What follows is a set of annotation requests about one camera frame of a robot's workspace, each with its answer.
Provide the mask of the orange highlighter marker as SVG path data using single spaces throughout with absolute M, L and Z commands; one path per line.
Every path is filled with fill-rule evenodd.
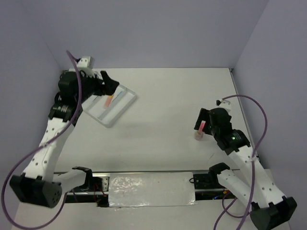
M 112 99 L 113 99 L 113 95 L 107 97 L 105 104 L 104 104 L 104 108 L 108 108 L 110 106 Z

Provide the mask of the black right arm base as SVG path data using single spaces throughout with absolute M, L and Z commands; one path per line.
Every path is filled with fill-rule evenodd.
M 229 191 L 218 184 L 209 173 L 193 174 L 189 182 L 194 185 L 196 201 L 222 199 Z

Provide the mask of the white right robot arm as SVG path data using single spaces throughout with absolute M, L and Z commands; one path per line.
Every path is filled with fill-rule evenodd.
M 257 229 L 271 230 L 290 220 L 297 203 L 268 176 L 246 135 L 232 127 L 228 111 L 222 107 L 212 110 L 202 108 L 194 129 L 212 136 L 246 181 L 239 179 L 227 164 L 219 163 L 209 168 L 209 184 L 225 187 L 240 200 Z

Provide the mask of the pink capped bottle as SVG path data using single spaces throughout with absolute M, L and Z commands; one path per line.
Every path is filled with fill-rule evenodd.
M 199 126 L 199 129 L 195 131 L 195 133 L 194 133 L 194 138 L 195 138 L 196 140 L 201 140 L 201 139 L 202 139 L 203 134 L 204 134 L 203 128 L 204 128 L 205 124 L 206 124 L 206 122 L 205 122 L 205 121 L 202 121 L 201 124 L 200 124 L 200 126 Z

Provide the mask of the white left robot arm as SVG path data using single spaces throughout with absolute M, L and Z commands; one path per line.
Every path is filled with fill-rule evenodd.
M 55 167 L 65 142 L 83 112 L 82 103 L 91 96 L 111 96 L 119 82 L 106 71 L 89 77 L 85 71 L 66 71 L 60 75 L 59 91 L 55 96 L 47 121 L 47 128 L 39 150 L 20 176 L 10 179 L 10 187 L 23 203 L 54 208 L 62 194 L 79 187 L 89 191 L 94 185 L 89 168 L 75 166 L 69 172 L 54 176 Z

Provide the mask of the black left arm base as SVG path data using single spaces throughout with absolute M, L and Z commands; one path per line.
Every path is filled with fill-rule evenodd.
M 109 207 L 109 181 L 110 176 L 94 175 L 88 188 L 79 186 L 70 190 L 65 203 L 90 203 L 96 207 Z

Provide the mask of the blue highlighter marker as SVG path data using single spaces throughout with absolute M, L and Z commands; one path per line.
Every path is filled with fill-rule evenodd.
M 117 98 L 120 97 L 121 95 L 124 95 L 126 92 L 125 91 L 121 91 L 118 95 Z

